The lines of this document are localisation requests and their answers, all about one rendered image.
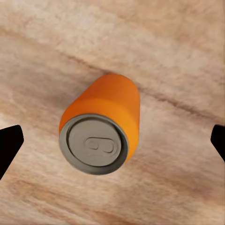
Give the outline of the can of soda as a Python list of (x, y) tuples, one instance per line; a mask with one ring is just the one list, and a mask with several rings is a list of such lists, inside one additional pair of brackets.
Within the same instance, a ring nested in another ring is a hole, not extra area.
[(120, 169), (139, 142), (140, 94), (120, 74), (98, 78), (64, 112), (59, 125), (63, 157), (75, 169), (107, 175)]

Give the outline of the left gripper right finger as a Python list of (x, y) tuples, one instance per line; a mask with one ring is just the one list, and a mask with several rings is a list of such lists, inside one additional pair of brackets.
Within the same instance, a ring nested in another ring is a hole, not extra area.
[(225, 161), (225, 126), (215, 125), (210, 141)]

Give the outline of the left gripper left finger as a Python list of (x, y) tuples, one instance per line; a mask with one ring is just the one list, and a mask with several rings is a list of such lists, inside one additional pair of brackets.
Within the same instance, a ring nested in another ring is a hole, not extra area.
[(0, 180), (23, 143), (23, 131), (19, 124), (0, 130)]

